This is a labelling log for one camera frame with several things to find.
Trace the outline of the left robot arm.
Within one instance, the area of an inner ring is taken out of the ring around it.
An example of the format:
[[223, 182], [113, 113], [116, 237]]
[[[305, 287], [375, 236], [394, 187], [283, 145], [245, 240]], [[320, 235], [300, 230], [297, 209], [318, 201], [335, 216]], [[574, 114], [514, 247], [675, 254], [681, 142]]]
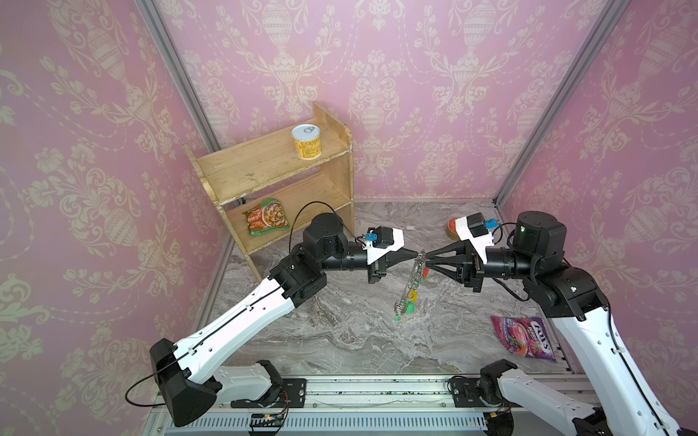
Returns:
[[284, 380], [272, 363], [261, 360], [225, 368], [225, 362], [267, 325], [321, 291], [327, 272], [367, 271], [370, 282], [376, 283], [390, 266], [418, 256], [404, 247], [400, 230], [378, 227], [374, 233], [378, 247], [351, 243], [337, 214], [318, 214], [305, 228], [301, 243], [241, 302], [177, 342], [162, 339], [153, 345], [154, 379], [174, 425], [193, 423], [220, 404], [281, 403]]

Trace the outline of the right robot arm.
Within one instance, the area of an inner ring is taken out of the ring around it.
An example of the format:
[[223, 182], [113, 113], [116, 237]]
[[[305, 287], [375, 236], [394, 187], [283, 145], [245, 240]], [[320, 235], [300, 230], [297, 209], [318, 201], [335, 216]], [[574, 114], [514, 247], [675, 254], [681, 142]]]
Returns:
[[566, 233], [552, 214], [527, 211], [518, 215], [505, 247], [478, 250], [474, 240], [466, 239], [427, 254], [428, 268], [476, 292], [485, 278], [521, 281], [572, 348], [598, 404], [576, 403], [507, 360], [481, 370], [482, 400], [491, 406], [521, 406], [564, 435], [690, 434], [643, 377], [599, 283], [565, 261]]

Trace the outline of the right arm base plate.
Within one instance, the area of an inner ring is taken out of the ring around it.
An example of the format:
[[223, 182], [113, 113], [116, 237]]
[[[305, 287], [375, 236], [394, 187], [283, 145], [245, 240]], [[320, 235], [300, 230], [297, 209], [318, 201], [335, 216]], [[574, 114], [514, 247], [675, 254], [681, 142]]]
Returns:
[[479, 378], [455, 375], [446, 382], [446, 388], [456, 408], [495, 408], [507, 411], [518, 407], [518, 404], [505, 400], [491, 382], [482, 383]]

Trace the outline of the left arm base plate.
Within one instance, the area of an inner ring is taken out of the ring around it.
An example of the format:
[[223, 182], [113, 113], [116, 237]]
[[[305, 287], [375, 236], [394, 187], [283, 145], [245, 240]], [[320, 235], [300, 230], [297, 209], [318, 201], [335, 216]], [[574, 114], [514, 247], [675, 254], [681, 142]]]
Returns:
[[284, 408], [302, 409], [305, 407], [305, 393], [307, 391], [307, 379], [284, 378], [280, 384], [273, 384], [269, 392], [259, 400], [232, 401], [233, 409], [265, 409]]

